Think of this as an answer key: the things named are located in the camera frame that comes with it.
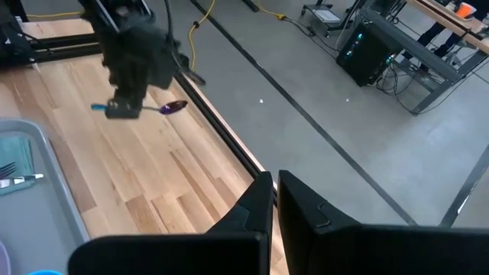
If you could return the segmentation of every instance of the computer tower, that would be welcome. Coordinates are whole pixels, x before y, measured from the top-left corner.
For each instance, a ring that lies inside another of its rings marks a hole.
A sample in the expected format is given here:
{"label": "computer tower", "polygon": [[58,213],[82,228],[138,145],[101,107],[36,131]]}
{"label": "computer tower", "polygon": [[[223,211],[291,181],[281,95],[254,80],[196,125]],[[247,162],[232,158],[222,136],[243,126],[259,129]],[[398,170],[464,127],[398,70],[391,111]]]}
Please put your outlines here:
{"label": "computer tower", "polygon": [[359,24],[336,57],[359,86],[374,84],[402,50],[373,24]]}

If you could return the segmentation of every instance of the gray floor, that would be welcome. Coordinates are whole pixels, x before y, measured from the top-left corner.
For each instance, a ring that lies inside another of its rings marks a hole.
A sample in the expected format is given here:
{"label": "gray floor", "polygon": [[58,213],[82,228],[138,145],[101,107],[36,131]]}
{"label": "gray floor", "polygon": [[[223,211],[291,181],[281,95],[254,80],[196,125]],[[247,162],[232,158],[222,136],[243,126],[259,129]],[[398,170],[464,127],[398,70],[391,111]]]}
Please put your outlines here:
{"label": "gray floor", "polygon": [[489,228],[489,173],[485,173],[464,204],[454,227]]}
{"label": "gray floor", "polygon": [[[163,1],[149,0],[166,26]],[[313,0],[263,0],[271,11],[299,19]],[[210,1],[199,3],[207,7]],[[336,0],[335,10],[350,2]],[[28,13],[78,9],[76,1],[24,0]],[[175,33],[186,41],[202,14],[187,0],[172,1]],[[359,88],[335,61],[293,25],[252,13],[240,0],[217,0],[212,13],[225,29],[291,94],[363,169],[421,225],[438,225],[489,143],[489,85],[471,76],[434,111],[413,117],[395,99]],[[406,8],[400,25],[416,37],[432,21]],[[308,23],[306,16],[300,19]],[[335,42],[332,34],[328,43]],[[436,40],[443,42],[446,31]],[[290,170],[342,211],[367,223],[404,224],[398,214],[318,134],[277,90],[209,23],[195,33],[202,90],[260,162],[275,174]],[[489,79],[489,66],[478,75]],[[424,94],[411,85],[407,104]],[[470,210],[485,212],[483,204]]]}

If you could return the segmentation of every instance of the wooden table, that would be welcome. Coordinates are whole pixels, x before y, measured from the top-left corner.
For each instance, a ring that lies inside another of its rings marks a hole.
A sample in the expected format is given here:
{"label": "wooden table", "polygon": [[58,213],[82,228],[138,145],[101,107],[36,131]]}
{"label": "wooden table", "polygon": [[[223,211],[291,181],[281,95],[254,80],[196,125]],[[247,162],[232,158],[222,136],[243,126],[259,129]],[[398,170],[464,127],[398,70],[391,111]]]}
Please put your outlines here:
{"label": "wooden table", "polygon": [[[415,7],[416,9],[420,10],[422,13],[424,13],[426,16],[432,18],[433,20],[439,22],[446,28],[448,28],[450,31],[453,31],[459,36],[463,36],[464,40],[466,40],[468,43],[474,45],[476,48],[479,50],[484,51],[486,54],[489,54],[489,37],[485,38],[483,40],[478,40],[474,35],[472,34],[465,34],[465,30],[462,27],[457,26],[456,24],[452,23],[449,19],[446,17],[450,18],[451,20],[457,22],[457,24],[460,24],[463,26],[465,29],[471,30],[474,33],[477,33],[482,30],[483,27],[486,27],[486,25],[479,20],[472,18],[472,19],[462,19],[458,16],[453,11],[448,10],[447,8],[441,6],[440,4],[432,1],[432,0],[407,0],[407,3]],[[441,16],[439,13],[436,11],[433,11],[431,8],[427,7],[426,5],[435,8],[437,11],[441,12],[444,16]]]}
{"label": "wooden table", "polygon": [[[92,32],[81,20],[23,28],[38,38]],[[10,70],[0,73],[0,118],[44,127],[91,238],[207,231],[246,190],[251,175],[176,81],[167,91],[150,88],[145,100],[155,107],[189,101],[186,110],[168,117],[143,112],[136,121],[109,121],[90,110],[113,92],[101,56]],[[271,271],[288,273],[276,219]]]}

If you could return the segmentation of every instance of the fork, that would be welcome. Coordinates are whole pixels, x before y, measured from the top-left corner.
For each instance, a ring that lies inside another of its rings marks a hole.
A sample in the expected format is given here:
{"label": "fork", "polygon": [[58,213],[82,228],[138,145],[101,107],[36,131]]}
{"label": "fork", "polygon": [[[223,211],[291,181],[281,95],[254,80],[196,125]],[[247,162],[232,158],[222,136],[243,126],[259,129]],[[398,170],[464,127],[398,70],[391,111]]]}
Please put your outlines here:
{"label": "fork", "polygon": [[15,162],[0,167],[0,180],[15,172]]}

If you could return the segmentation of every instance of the tray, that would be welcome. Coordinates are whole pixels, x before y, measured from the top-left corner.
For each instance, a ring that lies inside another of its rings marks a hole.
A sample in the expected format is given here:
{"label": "tray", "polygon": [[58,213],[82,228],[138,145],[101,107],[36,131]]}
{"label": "tray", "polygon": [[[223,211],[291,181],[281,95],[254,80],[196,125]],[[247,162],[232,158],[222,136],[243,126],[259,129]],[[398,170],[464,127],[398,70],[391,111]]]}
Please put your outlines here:
{"label": "tray", "polygon": [[[72,252],[89,240],[83,220],[42,130],[29,121],[0,119],[0,140],[11,137],[30,141],[32,168],[44,175],[30,188],[0,196],[0,241],[10,257],[11,273],[66,273]],[[13,161],[6,157],[0,156],[0,166]]]}

